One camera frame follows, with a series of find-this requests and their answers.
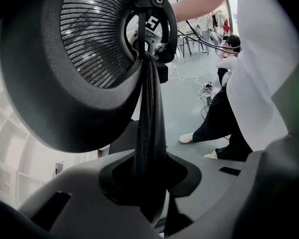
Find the white sneaker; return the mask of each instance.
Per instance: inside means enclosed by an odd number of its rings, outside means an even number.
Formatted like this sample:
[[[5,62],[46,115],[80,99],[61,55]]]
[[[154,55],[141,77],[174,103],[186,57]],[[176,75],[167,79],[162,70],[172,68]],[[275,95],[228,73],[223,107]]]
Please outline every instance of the white sneaker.
[[[181,143],[189,143],[193,141],[193,134],[194,133],[187,133],[181,135],[181,137],[178,139]]]
[[[210,154],[205,155],[204,157],[208,157],[208,158],[213,158],[213,159],[218,159],[217,158],[217,153],[215,151],[213,151]]]

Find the white shirt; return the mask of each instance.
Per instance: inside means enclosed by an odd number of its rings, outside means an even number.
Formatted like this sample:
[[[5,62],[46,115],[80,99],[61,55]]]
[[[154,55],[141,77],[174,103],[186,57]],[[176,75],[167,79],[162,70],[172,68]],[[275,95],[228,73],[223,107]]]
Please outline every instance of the white shirt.
[[[234,71],[237,67],[238,58],[235,56],[229,56],[228,58],[223,58],[216,63],[217,68],[226,68],[230,71]]]
[[[237,60],[238,60],[237,57],[235,57],[235,56],[230,56],[230,57],[228,57],[228,58],[223,58],[222,60],[219,60],[219,61],[216,63],[216,67],[217,67],[217,68],[226,68],[226,69],[229,70],[227,73],[225,73],[225,74],[223,75],[223,78],[222,78],[222,80],[221,80],[221,85],[222,85],[222,86],[224,86],[224,85],[228,82],[228,80],[229,80],[229,78],[230,78],[232,72],[233,72],[234,69],[237,67]]]
[[[227,83],[239,128],[253,151],[288,131],[271,97],[299,63],[299,35],[276,0],[238,0],[242,51]]]
[[[222,11],[218,10],[215,13],[215,17],[216,17],[216,20],[217,20],[217,25],[220,28],[223,28],[224,24],[225,24],[225,21],[227,19],[226,15]]]
[[[207,22],[208,18],[206,15],[198,18],[197,23],[199,24],[200,30],[201,31],[206,31],[208,30],[208,22]]]

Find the black cable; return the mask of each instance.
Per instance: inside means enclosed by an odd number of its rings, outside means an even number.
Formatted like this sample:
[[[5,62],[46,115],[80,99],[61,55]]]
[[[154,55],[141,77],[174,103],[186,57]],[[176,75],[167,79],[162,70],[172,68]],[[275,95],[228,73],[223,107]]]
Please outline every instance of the black cable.
[[[210,97],[213,96],[212,93],[209,92],[209,91],[207,91],[207,90],[205,90],[205,91],[203,91],[202,93],[200,93],[200,95],[203,95],[204,93],[208,93],[208,94],[210,94]],[[206,102],[206,101],[204,101],[204,100],[202,99],[202,96],[200,96],[199,99],[200,99],[202,102]]]
[[[219,48],[220,46],[216,46],[216,45],[210,44],[210,43],[208,43],[208,42],[206,42],[206,41],[204,41],[204,40],[196,40],[196,39],[194,39],[193,37],[190,37],[189,35],[184,34],[184,33],[183,33],[182,31],[180,31],[180,30],[178,30],[178,32],[180,32],[182,35],[186,36],[187,38],[189,38],[189,39],[191,39],[191,40],[193,40],[193,41],[195,41],[195,42],[203,43],[203,44],[205,44],[205,45],[207,45],[207,46],[209,46],[209,47],[211,47],[211,48],[214,48],[214,49],[216,49],[216,50],[220,50],[220,51],[223,51],[223,52],[225,52],[225,53],[229,53],[229,54],[235,54],[235,55],[238,55],[238,54],[239,54],[239,52],[232,52],[232,51],[223,50],[223,49]]]
[[[202,114],[202,111],[203,110],[206,110],[206,112],[208,113],[208,110],[206,109],[208,106],[210,106],[210,105],[206,105],[203,109],[201,109],[201,111],[200,111],[200,115],[203,117],[203,119],[205,120],[206,118],[203,116],[203,114]]]
[[[190,37],[189,35],[186,35],[186,34],[184,34],[183,32],[181,32],[180,30],[178,30],[181,34],[183,34],[183,35],[185,35],[186,37],[192,39],[193,41],[203,43],[203,44],[205,44],[205,45],[207,45],[207,46],[209,46],[209,47],[211,47],[211,48],[214,48],[214,49],[217,49],[217,48],[223,48],[223,46],[213,45],[213,44],[210,44],[210,43],[204,41],[204,40],[197,34],[196,30],[191,26],[191,24],[188,22],[188,20],[186,20],[185,22],[188,24],[189,28],[193,31],[193,33],[196,35],[196,37],[197,37],[199,40],[193,39],[193,38]],[[240,45],[237,46],[237,47],[226,47],[226,49],[232,49],[232,50],[237,49],[237,48],[240,48]],[[230,54],[235,54],[235,55],[239,54],[238,52],[230,52],[230,51],[225,51],[225,50],[222,50],[222,49],[218,49],[218,50],[223,51],[223,52],[227,52],[227,53],[230,53]]]

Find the black bracket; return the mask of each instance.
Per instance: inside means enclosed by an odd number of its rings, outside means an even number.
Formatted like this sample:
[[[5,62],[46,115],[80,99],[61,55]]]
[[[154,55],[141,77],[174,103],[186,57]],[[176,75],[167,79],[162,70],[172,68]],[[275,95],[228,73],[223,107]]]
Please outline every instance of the black bracket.
[[[135,2],[135,11],[139,15],[139,58],[143,59],[145,55],[145,29],[146,22],[151,16],[159,20],[162,27],[161,45],[156,47],[154,60],[157,66],[160,83],[168,80],[168,67],[165,63],[171,62],[177,48],[177,23],[173,9],[168,0],[137,0]]]

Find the concrete floor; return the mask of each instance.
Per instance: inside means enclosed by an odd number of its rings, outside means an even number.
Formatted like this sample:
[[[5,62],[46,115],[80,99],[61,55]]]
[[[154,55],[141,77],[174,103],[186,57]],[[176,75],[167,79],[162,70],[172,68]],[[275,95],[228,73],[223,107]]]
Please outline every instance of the concrete floor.
[[[198,52],[198,46],[192,49],[192,56],[189,56],[188,48],[185,47],[185,57],[177,51],[177,56],[170,65],[170,70],[176,67],[179,75],[186,77],[200,76],[206,74],[205,69],[214,69],[217,55],[215,50],[211,49],[209,55],[207,53]],[[181,82],[176,70],[169,75],[169,81],[161,85],[163,98],[166,144],[169,148],[181,151],[190,152],[197,155],[205,155],[211,153],[215,148],[225,147],[228,145],[228,140],[222,138],[213,141],[181,144],[178,138],[185,133],[194,132],[203,123],[201,110],[205,103],[198,99],[198,91],[202,87],[200,84],[194,83],[195,79],[185,79]],[[217,76],[217,70],[211,71],[206,76],[200,77],[197,82],[204,83],[212,81],[214,84],[213,92],[217,93],[220,90],[220,84]]]

